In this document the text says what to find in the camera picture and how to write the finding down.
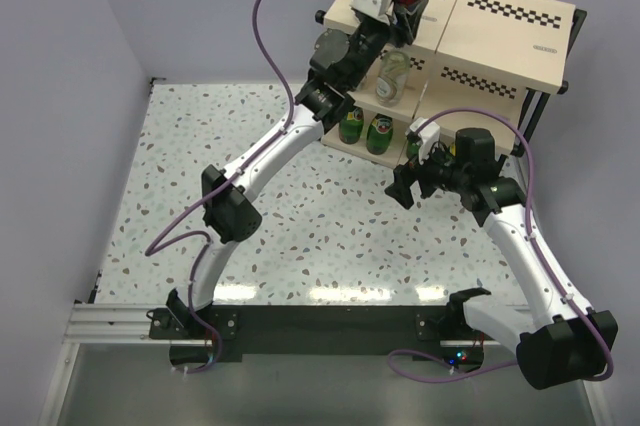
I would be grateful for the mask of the clear bottle green cap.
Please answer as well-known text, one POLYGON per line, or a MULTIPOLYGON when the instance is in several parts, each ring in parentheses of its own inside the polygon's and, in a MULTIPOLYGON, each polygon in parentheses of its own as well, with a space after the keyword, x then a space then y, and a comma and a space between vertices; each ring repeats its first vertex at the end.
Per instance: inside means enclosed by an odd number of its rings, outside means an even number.
POLYGON ((369 72, 367 72, 363 76, 362 80, 359 82, 359 84, 356 87, 356 92, 364 91, 367 88, 369 76, 370 76, 369 72))
POLYGON ((382 105, 391 106, 404 94, 411 62, 409 56, 394 49, 385 53, 376 79, 376 98, 382 105))

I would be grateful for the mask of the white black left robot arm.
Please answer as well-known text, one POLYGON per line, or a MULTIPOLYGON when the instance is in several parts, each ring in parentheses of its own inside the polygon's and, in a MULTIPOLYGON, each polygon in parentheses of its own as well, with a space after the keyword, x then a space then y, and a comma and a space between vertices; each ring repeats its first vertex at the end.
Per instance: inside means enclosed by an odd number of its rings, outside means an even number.
POLYGON ((196 338, 212 326, 208 310, 231 255, 261 226, 253 203, 292 158, 330 132, 354 106, 351 93, 388 45, 411 45, 429 0, 409 3, 353 0, 358 21, 347 33, 328 28, 316 40, 308 79, 288 96, 283 119, 249 150, 223 169, 202 174, 205 245, 189 272, 187 284, 169 293, 167 309, 173 328, 196 338))

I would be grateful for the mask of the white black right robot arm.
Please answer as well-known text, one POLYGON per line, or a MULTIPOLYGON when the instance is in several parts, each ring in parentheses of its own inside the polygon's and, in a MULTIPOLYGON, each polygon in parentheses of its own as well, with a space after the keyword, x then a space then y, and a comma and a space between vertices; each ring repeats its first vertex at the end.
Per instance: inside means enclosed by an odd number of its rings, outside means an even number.
POLYGON ((529 192, 499 173, 490 131, 461 129, 449 149, 440 140, 439 125, 420 118, 407 137, 417 150, 395 168, 386 194, 404 208, 413 204, 413 184, 423 198, 437 190, 459 195, 501 251, 529 307, 521 313, 483 287, 459 291, 450 295, 435 324, 437 333, 459 339, 489 336, 514 355, 522 375, 538 390, 609 378, 617 322, 611 312, 596 311, 565 274, 534 222, 529 192))

